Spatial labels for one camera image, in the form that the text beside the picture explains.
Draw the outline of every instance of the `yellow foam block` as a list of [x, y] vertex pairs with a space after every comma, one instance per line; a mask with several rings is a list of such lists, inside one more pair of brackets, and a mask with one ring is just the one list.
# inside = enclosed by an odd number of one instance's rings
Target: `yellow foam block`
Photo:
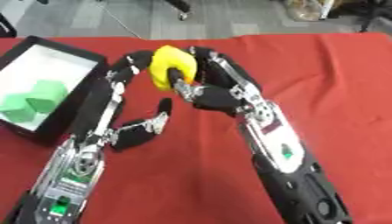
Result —
[[197, 62], [191, 54], [170, 45], [157, 49], [150, 64], [150, 74], [154, 85], [160, 90], [171, 89], [167, 77], [169, 68], [177, 68], [184, 75], [185, 82], [192, 84], [197, 72]]

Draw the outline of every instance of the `red table surface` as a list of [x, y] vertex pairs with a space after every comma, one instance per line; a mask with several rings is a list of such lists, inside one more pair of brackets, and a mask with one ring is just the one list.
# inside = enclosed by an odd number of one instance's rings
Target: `red table surface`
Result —
[[[356, 224], [392, 223], [392, 46], [377, 34], [262, 35], [215, 40], [55, 38], [108, 56], [163, 45], [211, 46], [241, 64], [277, 102], [326, 170]], [[20, 40], [0, 40], [4, 53]], [[123, 122], [174, 110], [162, 136], [115, 154], [82, 223], [283, 223], [250, 163], [235, 121], [151, 84], [128, 87]], [[0, 129], [0, 217], [32, 186], [53, 148]]]

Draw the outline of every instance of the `floor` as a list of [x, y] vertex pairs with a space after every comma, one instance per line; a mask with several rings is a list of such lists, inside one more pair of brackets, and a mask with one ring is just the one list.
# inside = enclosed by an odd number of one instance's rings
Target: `floor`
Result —
[[143, 39], [219, 39], [257, 33], [355, 32], [353, 17], [295, 22], [281, 2], [187, 0], [192, 15], [179, 21], [163, 0], [0, 0], [19, 36], [129, 36]]

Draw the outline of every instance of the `green foam block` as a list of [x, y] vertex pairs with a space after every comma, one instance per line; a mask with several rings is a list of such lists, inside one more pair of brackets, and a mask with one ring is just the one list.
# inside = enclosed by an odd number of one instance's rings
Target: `green foam block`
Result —
[[61, 81], [39, 80], [26, 100], [37, 112], [49, 114], [63, 102], [67, 95], [67, 88]]
[[5, 96], [0, 106], [0, 113], [13, 123], [31, 122], [36, 114], [32, 106], [26, 101], [26, 94]]

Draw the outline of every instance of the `robotic hand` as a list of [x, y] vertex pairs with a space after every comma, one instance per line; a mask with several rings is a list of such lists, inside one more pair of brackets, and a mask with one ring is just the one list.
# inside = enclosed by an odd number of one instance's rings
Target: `robotic hand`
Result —
[[134, 52], [118, 60], [99, 79], [80, 108], [70, 137], [52, 155], [35, 185], [3, 221], [4, 224], [75, 224], [104, 170], [103, 148], [115, 151], [144, 144], [162, 133], [172, 110], [163, 99], [157, 115], [113, 128], [121, 114], [125, 87], [151, 63], [152, 52]]
[[253, 154], [253, 165], [288, 224], [351, 224], [352, 219], [321, 165], [307, 150], [281, 109], [227, 55], [213, 49], [186, 49], [197, 61], [191, 86], [176, 67], [167, 70], [171, 86], [199, 109], [223, 111], [238, 120]]

